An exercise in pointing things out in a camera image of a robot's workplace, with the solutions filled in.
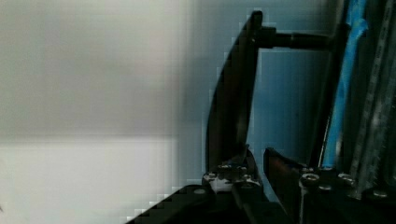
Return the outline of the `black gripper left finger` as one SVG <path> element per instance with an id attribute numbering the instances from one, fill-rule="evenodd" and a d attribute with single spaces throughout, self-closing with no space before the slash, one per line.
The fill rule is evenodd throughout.
<path id="1" fill-rule="evenodd" d="M 202 184 L 215 193 L 230 192 L 238 183 L 262 187 L 257 163 L 249 146 L 245 146 L 242 154 L 212 167 L 202 177 Z"/>

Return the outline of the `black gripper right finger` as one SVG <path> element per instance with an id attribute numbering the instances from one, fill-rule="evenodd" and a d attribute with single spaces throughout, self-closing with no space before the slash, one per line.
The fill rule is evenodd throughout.
<path id="1" fill-rule="evenodd" d="M 395 189 L 366 189 L 353 197 L 357 181 L 332 168 L 311 168 L 268 147 L 263 171 L 295 224 L 396 224 Z"/>

